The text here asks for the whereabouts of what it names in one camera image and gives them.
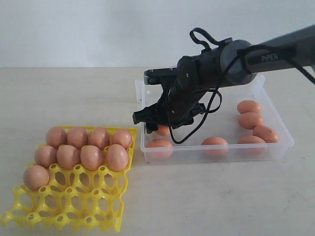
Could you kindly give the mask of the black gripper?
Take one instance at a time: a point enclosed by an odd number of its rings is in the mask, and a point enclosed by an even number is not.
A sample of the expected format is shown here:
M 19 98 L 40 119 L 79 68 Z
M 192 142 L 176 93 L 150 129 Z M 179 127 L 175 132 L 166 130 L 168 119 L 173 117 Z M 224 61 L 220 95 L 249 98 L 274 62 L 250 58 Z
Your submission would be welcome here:
M 179 83 L 162 85 L 162 95 L 156 104 L 136 111 L 132 115 L 133 123 L 146 123 L 146 132 L 151 134 L 161 125 L 176 129 L 193 123 L 196 115 L 205 113 L 205 105 L 199 100 L 206 89 L 200 85 L 181 87 Z

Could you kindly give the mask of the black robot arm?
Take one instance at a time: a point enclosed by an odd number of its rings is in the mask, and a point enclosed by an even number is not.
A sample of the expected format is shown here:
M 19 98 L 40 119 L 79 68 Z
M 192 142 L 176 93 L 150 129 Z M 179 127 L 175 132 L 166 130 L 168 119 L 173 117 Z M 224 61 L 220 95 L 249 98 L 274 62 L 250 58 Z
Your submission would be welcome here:
M 305 68 L 315 65 L 315 28 L 308 26 L 253 45 L 245 40 L 215 40 L 202 28 L 189 33 L 203 50 L 183 56 L 175 67 L 144 72 L 146 85 L 161 85 L 159 100 L 133 113 L 133 122 L 144 123 L 148 133 L 160 125 L 177 129 L 191 125 L 197 115 L 212 110 L 200 103 L 207 92 L 249 84 L 257 73 L 289 68 L 314 81 Z

